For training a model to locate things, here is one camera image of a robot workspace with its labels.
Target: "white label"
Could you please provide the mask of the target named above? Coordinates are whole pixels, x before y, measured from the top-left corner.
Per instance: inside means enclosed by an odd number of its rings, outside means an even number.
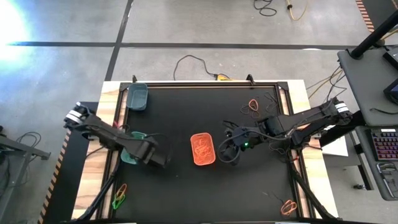
[[[347,106],[345,103],[339,103],[339,104],[335,105],[336,109],[342,108],[342,107],[345,107],[345,106]]]
[[[381,132],[395,132],[395,129],[382,129]]]
[[[343,108],[337,109],[337,111],[339,113],[341,113],[341,112],[344,112],[344,111],[348,111],[348,108],[347,107],[343,107]]]

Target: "black metal leg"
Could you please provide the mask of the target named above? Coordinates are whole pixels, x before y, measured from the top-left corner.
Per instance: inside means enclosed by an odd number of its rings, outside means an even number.
[[[357,111],[353,114],[353,119],[351,122],[344,126],[335,126],[331,128],[326,134],[322,135],[319,139],[319,142],[322,146],[326,146],[327,144],[333,142],[334,140],[344,136],[345,134],[352,131],[357,126],[365,125],[365,121],[362,117],[361,111]]]
[[[30,147],[25,144],[15,142],[15,141],[8,139],[4,136],[0,136],[0,146],[6,147],[9,149],[13,149],[16,151],[29,152],[32,155],[41,157],[42,159],[49,159],[49,157],[50,157],[49,152],[44,152],[44,151],[41,151],[40,149],[36,149],[34,147]]]
[[[358,165],[359,173],[363,179],[363,184],[366,190],[374,190],[369,174],[364,170],[362,165]]]
[[[361,154],[363,153],[362,146],[360,144],[356,144],[354,146],[354,148],[355,148],[355,151],[356,151],[356,153],[358,155],[358,159],[359,159],[359,161],[361,163],[361,165],[358,165],[358,169],[359,169],[359,173],[361,174],[361,177],[362,177],[362,180],[363,180],[363,183],[364,183],[364,188],[366,190],[374,190],[373,184],[371,182],[370,175],[369,175],[368,172],[366,172],[366,170],[364,168],[364,166],[365,166],[364,165],[364,161],[363,161],[363,159],[361,157]]]

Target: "black tabletop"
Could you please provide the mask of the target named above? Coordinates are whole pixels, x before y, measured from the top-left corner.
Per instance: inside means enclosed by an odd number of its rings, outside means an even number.
[[[398,105],[391,103],[383,93],[398,78],[398,71],[382,57],[384,53],[384,49],[368,50],[359,60],[351,58],[347,51],[337,53],[363,118],[369,126],[398,125],[397,115],[370,110],[377,108],[398,111]]]
[[[152,170],[123,163],[118,187],[127,184],[126,199],[116,218],[137,222],[222,222],[283,220],[282,203],[294,199],[287,164],[267,144],[241,154],[236,167],[216,161],[193,163],[190,137],[209,133],[215,147],[224,140],[222,120],[254,126],[240,108],[258,96],[263,116],[278,114],[265,92],[274,88],[149,89],[145,111],[128,112],[127,124],[143,133],[164,133],[174,149],[168,168]],[[168,150],[159,138],[160,150]]]

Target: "table leg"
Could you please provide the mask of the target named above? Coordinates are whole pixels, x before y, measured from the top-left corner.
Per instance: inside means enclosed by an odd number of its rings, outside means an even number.
[[[361,156],[361,154],[363,154],[362,146],[360,144],[357,144],[354,147],[355,147],[355,151],[358,155],[359,161],[361,163],[361,165],[358,165],[358,169],[359,169],[359,173],[361,174],[361,177],[363,179],[363,184],[365,186],[365,189],[366,190],[374,190],[369,172],[366,171],[365,163],[363,161],[363,157]]]
[[[30,147],[25,144],[13,141],[4,136],[0,136],[0,146],[6,147],[9,149],[13,149],[16,151],[28,152],[28,153],[31,153],[32,155],[40,156],[42,159],[49,159],[49,157],[50,157],[49,152],[41,151],[40,149],[36,149],[34,147]]]

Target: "wooden table frame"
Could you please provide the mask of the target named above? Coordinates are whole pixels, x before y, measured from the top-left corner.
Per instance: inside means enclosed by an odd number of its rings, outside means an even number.
[[[183,81],[180,83],[188,83],[193,81]],[[248,82],[248,81],[228,81],[228,82]],[[261,82],[287,82],[289,85],[290,100],[292,102],[293,112],[298,113],[310,109],[310,103],[308,101],[307,92],[305,90],[305,85],[303,80],[256,80],[256,83]],[[122,82],[111,81],[104,82],[101,97],[99,99],[97,116],[99,116],[104,122],[112,125],[115,119],[115,112],[118,102],[119,87]],[[146,82],[146,83],[166,83],[166,82]],[[282,106],[285,114],[289,113],[287,98],[284,91],[280,92],[282,98]],[[120,115],[118,123],[122,124],[124,119],[124,112],[126,109],[126,94],[121,96],[122,105],[120,108]],[[319,141],[312,139],[310,142],[311,146],[320,147]],[[99,148],[100,145],[98,141],[90,142],[87,153],[94,151]],[[76,202],[73,209],[72,218],[78,218],[82,215],[86,208],[90,206],[91,202],[96,197],[97,193],[100,191],[101,184],[103,181],[103,174],[105,170],[105,163],[107,158],[107,149],[102,149],[97,153],[91,155],[85,161],[83,168],[83,173],[80,180],[79,190],[76,196]],[[111,161],[111,169],[116,163],[116,156],[113,156]],[[318,149],[311,147],[306,147],[303,150],[303,158],[305,163],[305,168],[307,171],[307,177],[310,184],[310,188],[315,196],[319,199],[321,204],[331,213],[333,216],[337,217],[337,209],[335,201],[333,198],[333,193],[331,191],[328,174],[326,172],[326,166],[323,161],[322,152]],[[295,162],[297,170],[300,172],[300,166],[298,162]],[[102,218],[108,217],[108,211],[111,201],[111,191],[109,190],[106,194],[102,212]],[[307,199],[301,187],[298,187],[300,201],[302,204],[302,210],[304,217],[309,217],[310,210],[307,206]]]

